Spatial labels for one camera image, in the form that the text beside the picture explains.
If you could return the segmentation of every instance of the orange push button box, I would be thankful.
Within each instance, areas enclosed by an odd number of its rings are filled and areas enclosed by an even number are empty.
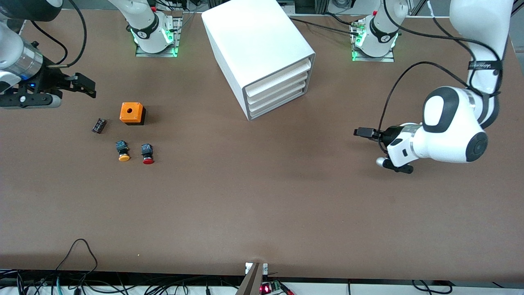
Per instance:
[[[144,125],[146,108],[140,102],[123,102],[120,121],[127,125]]]

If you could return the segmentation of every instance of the wire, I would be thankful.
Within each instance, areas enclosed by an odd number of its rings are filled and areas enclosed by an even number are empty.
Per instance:
[[[523,3],[520,3],[519,6],[517,6],[517,8],[513,9],[513,11],[511,11],[511,15],[513,16],[513,14],[517,13],[519,11],[519,9],[524,5],[524,2]]]
[[[348,26],[351,25],[351,23],[346,22],[346,21],[344,21],[344,20],[341,20],[337,15],[335,15],[335,14],[333,14],[333,13],[330,13],[329,11],[326,11],[324,14],[331,15],[332,17],[334,17],[334,18],[335,18],[339,23],[341,23],[341,24],[348,25]]]
[[[57,288],[58,288],[58,295],[63,295],[62,289],[60,288],[60,276],[57,277]]]
[[[195,13],[199,12],[199,7],[195,7],[195,11],[193,11],[193,14],[188,18],[188,20],[185,21],[185,23],[182,24],[182,26],[180,26],[180,28],[178,28],[177,30],[182,30],[182,28],[193,18],[193,16],[195,15]]]
[[[419,15],[420,11],[424,7],[425,2],[427,2],[427,1],[428,0],[422,0],[423,3],[419,3],[419,9],[416,12],[414,12],[413,15]]]
[[[429,293],[429,295],[433,295],[433,293],[435,293],[435,294],[447,295],[447,294],[450,294],[451,292],[453,292],[453,286],[452,286],[452,285],[449,285],[449,287],[450,287],[449,291],[446,291],[446,292],[440,292],[440,291],[431,290],[431,289],[428,287],[428,284],[426,284],[426,282],[424,282],[423,280],[419,280],[419,281],[424,285],[425,289],[422,289],[422,288],[418,287],[418,286],[415,284],[415,280],[411,280],[411,284],[412,284],[413,287],[415,287],[417,290],[422,291],[422,292],[427,292],[427,293]]]
[[[126,286],[124,286],[124,283],[122,282],[122,279],[120,278],[120,275],[118,274],[118,272],[116,273],[116,276],[118,277],[118,280],[120,281],[120,285],[122,285],[122,288],[124,288],[124,291],[126,292],[125,295],[129,295],[129,293],[126,290]]]
[[[94,270],[98,267],[98,260],[96,259],[96,256],[95,254],[93,254],[93,251],[91,250],[91,247],[89,246],[89,243],[88,241],[86,241],[85,239],[82,239],[82,238],[79,238],[79,239],[76,239],[73,244],[71,245],[71,247],[69,248],[69,251],[67,252],[67,254],[65,255],[64,259],[62,259],[62,261],[58,264],[58,266],[56,267],[56,269],[54,269],[54,272],[56,273],[58,271],[58,269],[62,266],[62,264],[69,258],[69,254],[71,254],[71,251],[73,250],[73,247],[74,245],[76,245],[76,243],[78,241],[82,241],[84,242],[84,244],[87,246],[88,248],[88,251],[89,251],[89,254],[91,255],[91,257],[93,257],[93,260],[95,261],[95,266],[90,270],[88,271],[87,273],[85,273],[82,278],[80,279],[78,285],[76,286],[76,289],[78,289],[78,287],[82,286],[85,278],[87,277],[87,275],[89,275],[90,273],[94,272]]]
[[[418,65],[431,65],[431,66],[434,66],[436,68],[439,68],[440,70],[444,71],[446,74],[450,75],[453,79],[455,79],[456,81],[458,81],[460,84],[462,84],[463,86],[467,87],[467,83],[462,80],[459,76],[455,75],[454,73],[452,73],[451,71],[449,71],[448,69],[444,68],[443,66],[439,65],[439,64],[436,64],[434,62],[431,62],[431,61],[420,61],[420,62],[416,62],[415,64],[409,66],[397,79],[397,81],[395,82],[395,84],[393,84],[393,87],[391,88],[389,94],[388,94],[388,97],[386,98],[386,103],[384,103],[384,109],[382,110],[382,115],[380,116],[380,121],[379,121],[379,124],[378,124],[378,139],[377,139],[377,142],[378,142],[378,146],[380,147],[380,149],[385,153],[387,154],[388,151],[386,150],[385,147],[382,146],[382,141],[380,140],[381,139],[381,135],[380,135],[380,129],[382,128],[382,122],[384,120],[384,116],[386,115],[386,110],[388,108],[388,104],[389,104],[389,100],[391,99],[391,95],[393,94],[393,91],[395,90],[395,88],[397,87],[397,84],[400,82],[400,80],[404,77],[405,74],[407,74],[407,72],[409,70],[411,70],[412,68],[418,66]]]
[[[160,280],[160,281],[158,281],[158,282],[155,282],[155,283],[151,283],[151,284],[152,284],[152,285],[153,285],[153,284],[160,284],[160,282],[162,282],[162,281],[166,281],[166,280],[169,279],[169,278],[176,278],[176,277],[177,277],[177,276],[166,276],[166,277],[150,278],[150,279],[147,279],[147,280],[145,280],[145,281],[142,281],[142,282],[140,282],[140,283],[138,283],[138,284],[136,284],[136,285],[133,285],[133,286],[131,286],[131,287],[129,287],[129,288],[125,288],[124,290],[127,290],[127,291],[128,291],[128,290],[131,290],[132,288],[136,288],[136,287],[141,286],[141,285],[143,285],[143,284],[145,284],[145,283],[147,283],[147,282],[151,282],[151,281],[153,281],[153,280],[157,280],[157,279],[162,279],[162,280]],[[91,287],[89,284],[87,284],[87,282],[103,283],[103,284],[105,284],[105,285],[107,285],[107,286],[109,286],[109,287],[113,287],[116,291],[103,291],[103,290],[96,290],[96,289],[94,289],[93,287]],[[90,288],[91,290],[93,290],[94,292],[97,292],[97,293],[102,293],[102,294],[115,294],[115,293],[122,293],[122,291],[124,291],[124,290],[119,290],[118,288],[116,288],[116,287],[114,287],[113,285],[111,285],[111,284],[109,284],[109,283],[106,283],[106,282],[104,282],[104,281],[97,281],[97,280],[84,280],[84,283],[85,283],[85,285],[86,285],[88,288]]]
[[[31,21],[31,23],[33,24],[33,26],[35,26],[35,28],[37,30],[40,31],[40,33],[44,34],[46,37],[48,37],[49,39],[51,39],[53,42],[55,42],[56,44],[60,45],[60,47],[62,47],[62,49],[64,50],[64,55],[62,57],[62,59],[60,59],[59,62],[57,62],[56,64],[59,65],[61,64],[66,58],[67,58],[67,54],[68,54],[68,50],[67,50],[67,47],[60,41],[56,40],[53,36],[49,35],[46,31],[44,31],[40,26],[37,25],[37,23],[35,23],[33,20]]]
[[[492,48],[490,47],[489,45],[483,43],[483,42],[480,42],[480,41],[477,41],[477,40],[474,40],[474,39],[468,39],[468,38],[460,38],[460,37],[450,37],[450,36],[441,36],[441,35],[432,35],[432,34],[426,34],[426,33],[421,33],[421,32],[417,32],[417,31],[414,31],[414,30],[410,30],[410,29],[407,29],[399,24],[397,24],[391,17],[391,15],[389,15],[389,11],[388,11],[388,8],[387,8],[387,5],[386,5],[386,2],[384,2],[384,12],[386,13],[387,17],[389,18],[389,20],[395,25],[397,26],[399,29],[401,30],[404,30],[408,33],[412,33],[412,34],[415,34],[415,35],[418,35],[418,36],[423,36],[423,37],[429,37],[429,38],[438,38],[438,39],[447,39],[447,40],[455,40],[455,41],[464,41],[464,42],[470,42],[470,43],[474,43],[474,44],[478,44],[480,46],[483,46],[485,47],[486,49],[488,49],[489,51],[491,51],[491,53],[493,54],[493,56],[495,57],[495,59],[497,61],[501,61],[500,57],[498,56],[497,52]],[[493,91],[493,93],[490,94],[490,97],[492,96],[495,96],[498,94],[499,92],[499,89],[500,89],[500,86],[502,84],[502,69],[499,71],[499,76],[498,76],[498,81],[497,81],[497,84],[495,86],[495,90]],[[473,74],[475,73],[475,70],[472,71],[472,74],[470,76],[470,85],[467,86],[467,88],[469,89],[474,89],[474,87],[471,85],[471,81],[472,81],[472,78],[473,78]]]
[[[453,37],[453,35],[451,35],[446,29],[444,29],[440,23],[437,21],[437,19],[435,17],[432,17],[433,18],[433,22],[436,24],[436,26],[444,33],[446,34],[448,37]],[[473,51],[471,51],[471,49],[465,45],[464,43],[460,42],[459,40],[455,40],[455,42],[457,42],[462,48],[464,48],[470,55],[471,57],[473,58],[473,60],[477,60],[475,55],[473,54]]]
[[[293,291],[291,291],[286,285],[284,285],[280,280],[278,281],[280,283],[280,288],[286,295],[294,295]]]
[[[171,11],[174,11],[173,8],[178,8],[178,6],[171,6],[171,5],[165,3],[165,2],[163,2],[163,1],[161,1],[161,0],[154,0],[154,1],[155,1],[155,3],[157,3],[157,4],[160,4],[160,5],[163,5],[163,6],[167,7],[167,8],[169,8]]]
[[[223,280],[223,279],[220,279],[220,282],[222,282],[222,283],[225,283],[226,285],[228,285],[228,286],[230,286],[230,287],[233,287],[233,288],[235,288],[235,289],[237,289],[237,290],[238,290],[238,287],[237,287],[237,286],[235,286],[235,285],[233,285],[232,283],[226,282],[226,281],[225,281],[225,280]]]
[[[84,30],[84,40],[82,42],[82,48],[80,49],[80,52],[78,53],[77,57],[72,62],[70,62],[69,64],[67,64],[67,65],[51,65],[51,66],[48,66],[48,68],[60,68],[60,69],[63,69],[63,68],[69,68],[69,67],[75,65],[80,60],[82,55],[84,54],[85,44],[88,42],[88,28],[85,25],[84,16],[82,15],[82,12],[80,11],[80,9],[78,8],[77,4],[73,0],[69,0],[69,2],[73,6],[73,8],[77,11],[78,16],[80,16],[80,21],[82,22],[82,29]]]
[[[294,20],[295,22],[301,22],[301,23],[305,23],[305,24],[308,24],[308,25],[312,25],[312,26],[316,26],[316,27],[320,27],[320,28],[324,28],[324,29],[328,29],[328,30],[333,30],[333,31],[341,32],[341,33],[350,34],[350,35],[353,35],[353,36],[357,36],[358,35],[358,33],[356,33],[356,32],[350,32],[350,31],[344,31],[344,30],[335,29],[335,28],[331,28],[331,27],[326,27],[326,26],[323,26],[323,25],[310,23],[310,22],[307,22],[305,20],[301,20],[301,19],[297,19],[297,18],[293,18],[293,17],[290,17],[289,19],[290,20]]]

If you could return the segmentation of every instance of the black cable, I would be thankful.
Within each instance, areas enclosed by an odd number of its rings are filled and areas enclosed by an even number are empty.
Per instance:
[[[310,23],[310,22],[307,22],[305,20],[301,20],[301,19],[297,19],[297,18],[293,18],[293,17],[290,17],[289,19],[290,20],[294,20],[295,22],[301,22],[301,23],[305,23],[305,24],[308,24],[308,25],[312,25],[312,26],[316,26],[316,27],[320,27],[320,28],[324,28],[324,29],[328,29],[328,30],[333,30],[333,31],[341,32],[341,33],[350,34],[350,35],[353,35],[353,36],[357,36],[358,35],[358,33],[356,33],[356,32],[350,32],[350,31],[344,31],[344,30],[335,29],[335,28],[331,28],[331,27],[326,27],[326,26],[323,26],[323,25]]]
[[[89,243],[88,241],[86,241],[85,239],[82,239],[82,238],[79,238],[79,239],[76,239],[73,244],[71,245],[71,247],[69,248],[69,251],[67,252],[67,254],[65,255],[64,259],[62,259],[62,261],[58,264],[58,266],[54,269],[54,274],[58,271],[58,269],[62,266],[62,264],[69,258],[69,254],[71,254],[71,251],[73,250],[73,247],[74,245],[76,245],[76,243],[78,241],[82,241],[84,242],[84,244],[87,246],[88,248],[88,251],[89,251],[89,254],[91,255],[91,257],[93,257],[93,260],[95,261],[95,266],[90,270],[88,271],[87,273],[85,273],[82,278],[79,280],[79,283],[78,285],[76,286],[76,289],[78,289],[80,286],[82,286],[85,278],[87,275],[89,275],[90,273],[92,273],[97,267],[98,267],[98,260],[95,256],[95,254],[93,254],[93,251],[91,250],[91,247],[89,246]]]
[[[440,23],[437,21],[437,19],[435,17],[432,17],[433,18],[433,22],[436,24],[436,26],[444,33],[446,34],[448,37],[453,37],[453,35],[450,34],[450,32],[448,32],[446,29],[444,29]],[[473,58],[473,60],[477,60],[477,58],[475,57],[475,55],[473,54],[473,51],[471,51],[471,49],[465,45],[464,43],[460,42],[459,40],[455,40],[455,42],[457,42],[462,48],[464,48],[470,55],[471,57]]]
[[[520,3],[520,5],[519,5],[517,8],[515,8],[515,9],[513,9],[513,10],[511,11],[511,15],[517,13],[517,11],[519,11],[519,9],[520,9],[523,5],[524,5],[524,2]]]
[[[220,282],[226,283],[226,285],[229,285],[230,287],[233,287],[233,288],[235,288],[235,289],[237,289],[237,290],[238,290],[238,287],[237,287],[237,286],[235,286],[235,285],[233,285],[232,283],[226,282],[226,281],[225,281],[225,280],[223,280],[223,279],[220,279]]]
[[[421,33],[421,32],[417,32],[417,31],[414,31],[414,30],[410,30],[410,29],[407,29],[399,24],[397,24],[391,17],[391,15],[389,14],[389,11],[388,11],[388,8],[387,8],[387,5],[386,5],[386,2],[384,2],[384,12],[386,13],[387,17],[389,18],[389,20],[396,26],[398,27],[399,29],[401,30],[404,30],[408,33],[412,33],[412,34],[415,34],[415,35],[418,35],[418,36],[423,36],[423,37],[429,37],[429,38],[437,38],[437,39],[447,39],[447,40],[458,40],[458,41],[464,41],[464,42],[470,42],[470,43],[475,43],[475,44],[478,44],[480,46],[483,46],[485,47],[486,49],[488,49],[489,51],[491,51],[491,53],[493,54],[493,56],[495,57],[495,59],[497,61],[501,61],[500,57],[498,56],[497,52],[489,45],[483,43],[483,42],[480,42],[480,41],[477,41],[477,40],[474,40],[474,39],[468,39],[468,38],[461,38],[461,37],[449,37],[449,36],[441,36],[441,35],[432,35],[432,34],[426,34],[426,33]],[[471,79],[473,77],[473,74],[474,74],[475,70],[473,70],[472,72],[472,75],[470,77],[470,82],[471,82]],[[498,76],[498,81],[497,81],[497,84],[495,86],[495,91],[493,91],[493,93],[490,94],[490,97],[492,96],[495,96],[498,94],[499,92],[499,89],[502,85],[502,69],[499,71],[499,76]],[[467,86],[467,88],[469,89],[474,89],[474,87],[471,85]]]
[[[419,15],[420,11],[422,10],[427,1],[428,0],[422,0],[423,3],[419,3],[419,9],[416,12],[414,12],[413,15]]]
[[[80,11],[80,9],[78,8],[77,4],[73,0],[69,0],[69,2],[73,6],[74,10],[77,11],[78,16],[80,16],[80,21],[82,22],[82,29],[84,30],[84,40],[82,42],[82,48],[80,49],[80,52],[78,53],[78,56],[72,62],[68,63],[67,65],[51,65],[51,66],[48,66],[48,68],[60,68],[60,69],[63,69],[63,68],[69,68],[69,67],[75,65],[80,60],[82,55],[84,54],[85,44],[88,42],[88,28],[85,25],[84,16],[82,15],[82,12]]]
[[[122,285],[122,288],[126,292],[125,295],[129,295],[129,293],[126,290],[126,286],[124,286],[124,283],[122,282],[122,279],[120,278],[120,275],[118,274],[118,272],[116,273],[116,276],[118,277],[118,280],[120,281],[120,285]]]
[[[56,44],[60,45],[60,47],[62,47],[62,49],[64,50],[64,55],[62,57],[62,59],[60,59],[59,62],[57,62],[56,64],[59,65],[61,64],[64,60],[66,60],[67,58],[67,54],[69,53],[68,50],[67,50],[67,47],[60,41],[56,40],[53,36],[49,35],[46,31],[44,31],[40,26],[37,25],[37,23],[35,23],[34,21],[31,21],[31,23],[33,24],[33,26],[35,26],[35,28],[37,30],[40,31],[40,33],[44,34],[46,37],[48,37],[49,39],[51,39],[53,42],[55,42]]]
[[[446,292],[440,292],[440,291],[435,291],[435,290],[431,290],[429,287],[428,287],[428,284],[426,284],[426,282],[424,282],[423,280],[419,280],[425,287],[425,289],[422,289],[420,287],[418,287],[416,284],[415,284],[415,280],[411,280],[411,284],[413,285],[413,287],[415,287],[417,290],[419,291],[422,291],[422,292],[427,292],[429,295],[433,295],[433,293],[435,294],[442,294],[442,295],[447,295],[447,294],[450,294],[451,292],[453,292],[453,286],[452,285],[449,285],[450,289]]]
[[[155,1],[155,3],[157,3],[157,4],[160,4],[160,5],[163,5],[163,6],[167,7],[167,8],[169,8],[171,11],[174,11],[173,8],[178,8],[178,6],[171,6],[171,5],[165,3],[165,2],[163,2],[163,1],[161,1],[161,0],[154,0],[154,1]]]
[[[351,23],[346,22],[346,21],[344,21],[344,20],[341,20],[341,19],[340,19],[336,14],[334,14],[334,13],[330,13],[329,11],[326,11],[324,14],[331,15],[332,17],[334,17],[334,18],[335,18],[339,23],[341,23],[341,24],[348,25],[348,26],[351,25]]]
[[[142,286],[143,284],[145,284],[145,283],[147,283],[147,282],[151,282],[151,281],[156,280],[156,279],[162,279],[162,280],[160,280],[160,281],[158,281],[158,282],[151,283],[151,285],[154,285],[154,284],[158,284],[158,285],[159,285],[160,282],[162,282],[162,281],[166,281],[167,279],[176,278],[176,277],[177,277],[177,276],[166,276],[166,277],[150,278],[150,279],[147,279],[147,280],[145,280],[145,281],[142,281],[142,282],[140,282],[140,283],[138,283],[138,284],[136,284],[136,285],[133,285],[133,286],[131,286],[131,287],[129,287],[129,288],[125,288],[124,290],[128,291],[128,290],[131,290],[132,288],[136,288],[136,287],[138,287],[138,286]],[[105,285],[107,285],[107,286],[113,287],[113,288],[114,288],[115,290],[117,290],[117,291],[103,291],[103,290],[96,290],[96,289],[94,289],[92,286],[90,286],[90,285],[88,284],[88,282],[103,283],[103,284],[105,284]],[[109,284],[109,283],[107,283],[107,282],[104,282],[104,281],[97,281],[97,280],[84,280],[84,283],[85,283],[86,287],[90,288],[91,290],[93,290],[94,292],[97,292],[97,293],[102,293],[102,294],[116,294],[116,293],[122,293],[122,291],[124,291],[124,290],[119,290],[118,288],[116,288],[116,287],[114,287],[113,285],[111,285],[111,284]]]
[[[395,88],[397,87],[397,84],[400,82],[400,80],[404,77],[405,74],[407,74],[407,72],[409,70],[411,70],[412,68],[418,66],[418,65],[431,65],[431,66],[434,66],[436,68],[439,68],[440,70],[444,71],[446,74],[450,75],[453,79],[455,79],[456,81],[458,81],[460,84],[462,84],[463,86],[467,87],[467,83],[462,80],[459,76],[455,75],[454,73],[452,73],[451,71],[449,71],[448,69],[444,68],[443,66],[439,65],[439,64],[436,64],[434,62],[431,62],[431,61],[420,61],[420,62],[416,62],[415,64],[409,66],[397,79],[397,81],[395,82],[395,84],[393,84],[393,87],[391,88],[391,91],[389,92],[388,94],[388,97],[386,99],[386,103],[384,103],[384,109],[382,111],[382,115],[380,116],[380,121],[379,121],[379,124],[378,124],[378,139],[377,139],[377,142],[378,142],[378,146],[380,147],[380,149],[385,153],[387,154],[388,151],[386,150],[385,147],[382,146],[382,141],[380,140],[381,139],[381,136],[380,136],[380,129],[382,128],[382,121],[384,120],[384,116],[386,115],[386,109],[388,108],[388,104],[389,104],[389,100],[391,98],[391,95],[393,94],[393,91],[395,90]]]
[[[19,272],[16,273],[16,288],[18,290],[18,295],[25,295],[24,294],[24,280],[22,279],[22,276]]]

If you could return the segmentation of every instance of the brown work surface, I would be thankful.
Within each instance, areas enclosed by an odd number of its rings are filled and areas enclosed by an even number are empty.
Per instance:
[[[82,237],[107,271],[241,275],[257,260],[279,276],[524,281],[524,80],[512,47],[486,154],[418,160],[406,175],[377,167],[377,144],[353,129],[377,126],[414,62],[466,77],[469,57],[454,42],[403,34],[395,63],[351,62],[347,35],[297,23],[316,52],[309,92],[248,122],[200,15],[184,27],[179,57],[165,59],[134,57],[119,12],[84,13],[85,54],[64,72],[95,80],[98,97],[65,92],[57,109],[0,111],[1,268],[53,269]],[[438,33],[430,19],[405,25]],[[74,11],[42,26],[76,56]],[[24,36],[60,58],[31,24]],[[433,67],[414,69],[385,125],[419,122],[442,85],[458,86]],[[125,101],[147,108],[145,126],[118,120]],[[99,117],[109,119],[100,135],[91,132]],[[118,161],[118,140],[129,162]],[[155,164],[142,164],[143,143]],[[92,267],[85,247],[64,267]]]

